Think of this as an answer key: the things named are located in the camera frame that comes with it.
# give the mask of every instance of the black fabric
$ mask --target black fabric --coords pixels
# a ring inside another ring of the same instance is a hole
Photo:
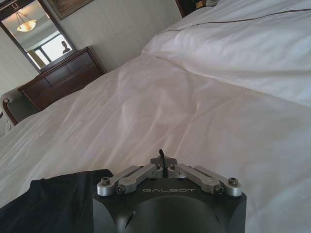
[[[0,232],[93,232],[92,195],[100,179],[111,176],[97,170],[32,181],[25,194],[0,209]]]

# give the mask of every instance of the silver bracket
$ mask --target silver bracket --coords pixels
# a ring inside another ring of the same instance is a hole
[[[201,187],[204,192],[211,194],[225,194],[232,197],[239,197],[242,194],[241,184],[229,183],[227,179],[201,166],[194,168],[184,164],[172,165],[168,168],[168,175],[171,178],[187,178]]]
[[[119,183],[119,180],[123,177],[133,174],[139,169],[140,167],[138,166],[131,166],[126,170],[120,172],[116,176],[113,176],[111,178],[103,178],[102,181],[97,184],[97,194],[103,197],[114,194],[116,192],[116,187]]]
[[[118,194],[136,191],[137,186],[147,178],[161,178],[163,168],[160,165],[148,164],[132,175],[119,180]]]
[[[184,164],[170,166],[168,168],[170,178],[187,178],[199,185],[202,191],[211,194],[222,194],[224,188],[219,181],[213,177],[206,176]]]
[[[193,169],[204,174],[204,175],[206,175],[206,176],[208,176],[208,177],[213,177],[213,178],[219,180],[221,185],[225,188],[225,193],[227,195],[232,196],[232,197],[239,197],[242,195],[242,186],[238,182],[237,179],[235,179],[235,178],[227,179],[226,177],[218,175],[218,174],[216,174],[210,170],[207,170],[202,166],[195,166]]]

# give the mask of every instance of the framed picture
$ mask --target framed picture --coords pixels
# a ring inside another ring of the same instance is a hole
[[[48,0],[60,20],[71,15],[93,0]]]

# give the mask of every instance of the lamp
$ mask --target lamp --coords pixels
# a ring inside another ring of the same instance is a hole
[[[20,15],[24,16],[25,18],[27,18],[29,20],[28,21],[23,20],[23,18]],[[32,20],[32,19],[28,18],[22,12],[17,12],[16,13],[16,18],[17,18],[18,24],[19,24],[19,27],[17,28],[17,30],[19,32],[30,32],[32,29],[35,28],[35,25],[37,23],[37,20]]]

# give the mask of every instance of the wooden dresser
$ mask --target wooden dresser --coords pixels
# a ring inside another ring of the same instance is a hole
[[[103,74],[104,70],[91,48],[86,47],[39,74],[18,90],[42,111],[53,102],[84,88]]]

